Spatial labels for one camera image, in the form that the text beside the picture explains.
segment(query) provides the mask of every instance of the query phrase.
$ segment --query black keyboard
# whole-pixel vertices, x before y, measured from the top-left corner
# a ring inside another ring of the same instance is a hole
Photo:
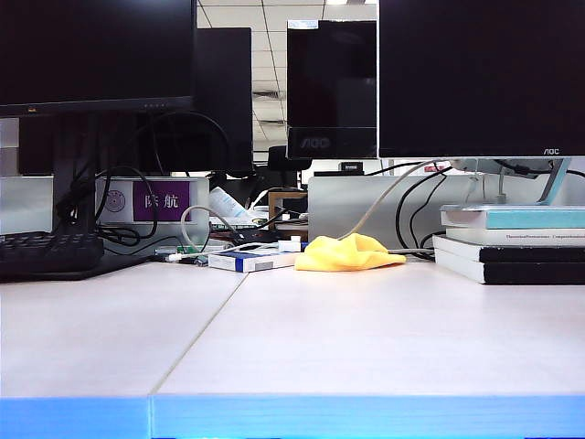
[[[103,241],[92,233],[5,235],[0,237],[0,276],[82,272],[97,266],[102,255]]]

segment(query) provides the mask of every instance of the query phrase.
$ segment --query microfiber cloth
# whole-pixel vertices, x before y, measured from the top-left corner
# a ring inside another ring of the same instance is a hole
[[[319,236],[296,258],[295,270],[313,272],[353,272],[404,263],[406,257],[389,254],[388,250],[369,236],[353,233],[336,240]]]

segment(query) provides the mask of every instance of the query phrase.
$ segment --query purple name plate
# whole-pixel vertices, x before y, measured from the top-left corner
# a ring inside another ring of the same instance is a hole
[[[180,221],[189,207],[190,183],[188,181],[151,181],[154,199],[143,181],[133,182],[134,221],[152,221],[153,206],[158,207],[159,221]]]

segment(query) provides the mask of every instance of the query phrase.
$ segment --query black book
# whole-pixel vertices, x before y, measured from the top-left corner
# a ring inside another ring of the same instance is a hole
[[[581,246],[483,245],[433,236],[435,249],[475,262],[585,262]]]
[[[585,262],[478,262],[438,249],[435,261],[480,284],[585,284]]]

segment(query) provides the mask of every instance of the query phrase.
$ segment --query monitor screen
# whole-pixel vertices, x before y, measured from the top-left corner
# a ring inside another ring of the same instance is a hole
[[[376,22],[290,22],[289,157],[376,156]]]
[[[0,0],[0,115],[188,105],[194,20],[192,0]]]
[[[382,157],[585,155],[585,2],[379,2]]]
[[[197,95],[193,108],[217,128],[189,114],[171,116],[156,125],[157,150],[164,171],[252,170],[251,30],[205,28],[197,31]],[[140,118],[141,124],[149,117]],[[157,170],[151,136],[141,137],[140,168]]]

